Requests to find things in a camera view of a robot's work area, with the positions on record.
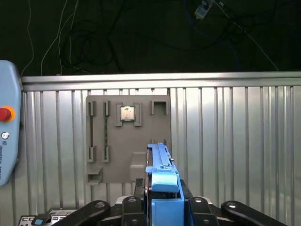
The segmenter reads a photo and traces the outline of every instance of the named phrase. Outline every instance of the yellow ring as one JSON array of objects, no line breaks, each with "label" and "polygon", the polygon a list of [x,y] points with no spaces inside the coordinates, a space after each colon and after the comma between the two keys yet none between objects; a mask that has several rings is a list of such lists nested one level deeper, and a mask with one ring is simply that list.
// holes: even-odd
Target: yellow ring
[{"label": "yellow ring", "polygon": [[10,106],[2,106],[2,108],[8,109],[10,111],[10,113],[11,113],[10,118],[8,120],[6,120],[5,122],[11,122],[12,120],[14,120],[14,118],[16,116],[16,113],[15,113],[14,109],[12,107],[10,107]]}]

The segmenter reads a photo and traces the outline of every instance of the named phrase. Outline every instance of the gray bracket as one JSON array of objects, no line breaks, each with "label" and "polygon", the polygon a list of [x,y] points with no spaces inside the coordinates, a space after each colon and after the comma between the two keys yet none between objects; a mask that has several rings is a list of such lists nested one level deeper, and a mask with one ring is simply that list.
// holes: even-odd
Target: gray bracket
[{"label": "gray bracket", "polygon": [[88,96],[87,183],[127,183],[144,177],[147,144],[170,149],[169,96]]}]

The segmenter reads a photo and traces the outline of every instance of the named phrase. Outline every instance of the light blue controller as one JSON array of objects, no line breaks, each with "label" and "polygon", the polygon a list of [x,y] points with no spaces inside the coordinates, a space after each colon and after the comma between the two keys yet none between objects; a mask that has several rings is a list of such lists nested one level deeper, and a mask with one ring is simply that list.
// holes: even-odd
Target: light blue controller
[{"label": "light blue controller", "polygon": [[0,60],[0,186],[9,181],[17,160],[21,90],[14,64]]}]

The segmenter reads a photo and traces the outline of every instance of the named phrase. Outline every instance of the corrugated metal wall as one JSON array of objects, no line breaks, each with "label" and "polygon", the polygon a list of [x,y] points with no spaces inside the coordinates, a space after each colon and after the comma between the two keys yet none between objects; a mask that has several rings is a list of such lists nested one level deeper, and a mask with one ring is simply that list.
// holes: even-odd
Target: corrugated metal wall
[{"label": "corrugated metal wall", "polygon": [[24,92],[20,161],[0,187],[0,225],[50,207],[114,203],[133,184],[86,186],[87,95],[171,97],[172,152],[194,195],[235,199],[301,225],[301,87]]}]

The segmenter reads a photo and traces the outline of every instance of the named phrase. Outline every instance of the white cable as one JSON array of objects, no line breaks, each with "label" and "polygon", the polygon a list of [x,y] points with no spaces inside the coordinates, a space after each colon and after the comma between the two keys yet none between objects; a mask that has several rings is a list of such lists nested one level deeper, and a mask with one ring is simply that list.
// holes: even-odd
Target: white cable
[{"label": "white cable", "polygon": [[43,58],[42,58],[42,61],[41,61],[41,75],[42,75],[42,76],[43,76],[43,61],[44,61],[44,59],[45,59],[47,53],[49,52],[49,50],[50,50],[51,47],[53,46],[53,44],[54,44],[54,43],[56,42],[56,40],[58,39],[58,36],[59,36],[59,34],[60,34],[61,24],[62,24],[62,18],[63,18],[63,14],[64,14],[64,11],[65,11],[67,2],[68,2],[68,0],[66,0],[65,5],[64,5],[63,10],[62,10],[62,13],[61,13],[61,19],[60,19],[60,24],[59,24],[59,26],[58,26],[58,31],[57,31],[56,38],[53,40],[53,42],[51,43],[51,45],[49,46],[49,48],[47,49],[45,55],[44,55]]},{"label": "white cable", "polygon": [[[76,14],[76,10],[74,11],[74,15],[73,15],[73,19],[72,19],[72,23],[71,23],[71,26],[70,26],[70,31],[72,30],[72,28],[73,28],[73,24],[74,24],[74,18],[75,18],[75,14]],[[69,36],[69,46],[70,46],[70,48],[69,48],[69,63],[72,65],[72,62],[71,62],[71,51],[72,51],[72,43],[71,43],[71,36]],[[81,69],[79,69],[79,68],[77,68],[77,67],[75,67],[75,66],[72,66],[74,69],[76,69],[76,70],[81,70]]]},{"label": "white cable", "polygon": [[66,24],[67,24],[67,22],[70,20],[70,18],[73,16],[72,23],[71,23],[71,28],[70,28],[70,31],[71,31],[72,26],[73,26],[73,22],[74,22],[74,17],[75,17],[76,10],[77,10],[78,6],[79,6],[79,0],[76,1],[75,7],[74,7],[74,12],[73,12],[73,13],[68,17],[68,19],[65,21],[64,25],[62,26],[62,28],[61,28],[61,30],[60,30],[60,34],[59,34],[59,37],[58,37],[58,54],[59,54],[60,67],[61,67],[60,75],[63,74],[63,66],[62,66],[62,61],[61,61],[61,49],[60,49],[62,30],[63,30],[63,28],[66,26]]},{"label": "white cable", "polygon": [[[224,13],[224,15],[228,18],[231,19],[227,13],[225,12],[225,10],[222,8],[222,6],[220,4],[222,4],[222,2],[220,2],[220,4],[218,4],[216,1],[214,2],[218,8],[220,8],[220,10]],[[269,58],[269,56],[263,51],[263,49],[260,47],[260,45],[254,40],[254,38],[252,38],[251,35],[249,35],[241,26],[239,26],[236,22],[233,21],[233,23],[239,28],[241,29],[244,33],[246,33],[247,36],[249,36],[249,38],[256,44],[256,46],[258,46],[258,48],[261,50],[261,52],[265,55],[265,57],[274,65],[274,67],[276,68],[277,71],[278,67],[274,64],[274,62]]]},{"label": "white cable", "polygon": [[33,49],[33,43],[32,43],[32,36],[30,35],[30,31],[29,31],[29,25],[30,25],[30,22],[32,20],[32,7],[31,7],[31,4],[30,4],[30,0],[28,0],[28,6],[29,6],[29,20],[28,20],[28,24],[27,24],[27,32],[28,32],[28,36],[29,36],[29,40],[30,40],[30,45],[32,47],[32,59],[30,60],[30,62],[25,66],[25,68],[21,72],[21,76],[23,75],[23,73],[25,72],[25,70],[29,67],[29,65],[34,60],[34,49]]}]

